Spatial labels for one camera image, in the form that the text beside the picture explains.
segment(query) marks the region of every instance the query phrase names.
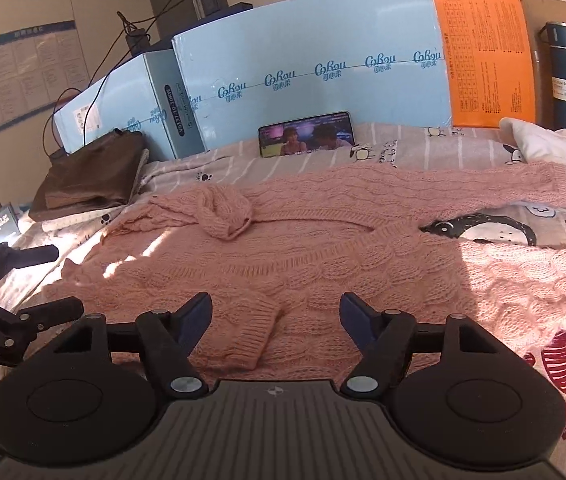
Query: cable knit pattern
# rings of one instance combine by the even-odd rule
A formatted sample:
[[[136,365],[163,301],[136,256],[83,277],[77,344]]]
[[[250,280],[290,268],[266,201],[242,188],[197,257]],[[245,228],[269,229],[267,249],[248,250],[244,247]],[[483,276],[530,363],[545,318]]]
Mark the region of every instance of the cable knit pattern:
[[[122,322],[208,291],[213,322],[191,356],[208,380],[342,380],[360,358],[339,324],[348,290],[422,322],[468,314],[524,352],[566,330],[566,249],[419,230],[519,200],[566,206],[565,168],[354,164],[246,189],[202,184],[120,217],[81,266],[66,262],[45,300],[74,295]]]

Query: phone screen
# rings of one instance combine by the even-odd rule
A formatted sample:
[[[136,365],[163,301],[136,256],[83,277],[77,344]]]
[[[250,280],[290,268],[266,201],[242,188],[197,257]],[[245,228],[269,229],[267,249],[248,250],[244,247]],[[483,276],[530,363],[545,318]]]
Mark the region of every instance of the phone screen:
[[[354,146],[348,112],[295,119],[259,128],[261,156],[295,155]]]

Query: gray ribbed surface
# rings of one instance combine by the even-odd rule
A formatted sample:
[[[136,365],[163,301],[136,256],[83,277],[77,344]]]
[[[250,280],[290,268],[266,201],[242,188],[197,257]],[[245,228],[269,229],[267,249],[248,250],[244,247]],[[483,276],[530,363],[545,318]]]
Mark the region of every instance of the gray ribbed surface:
[[[0,463],[0,480],[452,480],[476,479],[413,450],[370,402],[328,381],[223,381],[203,400],[174,402],[135,448],[67,470]],[[490,479],[562,476],[540,463]]]

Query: round black pad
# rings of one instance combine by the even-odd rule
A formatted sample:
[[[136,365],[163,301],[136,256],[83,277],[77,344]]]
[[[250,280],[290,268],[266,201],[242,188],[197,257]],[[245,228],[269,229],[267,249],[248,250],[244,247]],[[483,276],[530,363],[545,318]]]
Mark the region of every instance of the round black pad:
[[[521,409],[521,397],[508,384],[474,379],[448,390],[448,406],[458,416],[475,422],[503,422]]]
[[[389,400],[392,419],[414,445],[461,468],[503,470],[546,458],[565,425],[565,404],[512,355],[492,355],[486,366],[481,354],[465,354],[411,374]]]
[[[56,354],[0,382],[0,449],[23,462],[79,465],[126,449],[156,411],[141,376],[87,354]]]
[[[48,422],[71,422],[92,415],[102,400],[103,392],[97,386],[85,381],[61,379],[43,384],[31,394],[28,408]]]

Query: black clamp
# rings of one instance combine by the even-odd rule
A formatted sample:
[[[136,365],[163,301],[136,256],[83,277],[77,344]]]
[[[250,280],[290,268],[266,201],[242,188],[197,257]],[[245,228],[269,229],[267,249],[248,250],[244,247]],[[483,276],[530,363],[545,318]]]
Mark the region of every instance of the black clamp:
[[[0,449],[60,466],[130,446],[167,403],[208,393],[188,356],[211,319],[203,292],[176,312],[146,312],[134,323],[84,316],[0,382]],[[138,353],[147,380],[113,364],[111,352]]]
[[[556,446],[566,423],[561,394],[469,317],[417,323],[400,310],[377,312],[351,292],[339,313],[363,354],[341,393],[383,404],[423,452],[494,470],[548,457]],[[406,376],[419,352],[440,352],[441,359]]]
[[[58,258],[54,246],[19,250],[0,244],[0,280],[12,269],[53,262]],[[16,366],[38,332],[51,326],[79,319],[82,303],[77,298],[65,298],[18,311],[12,314],[0,307],[0,364]]]

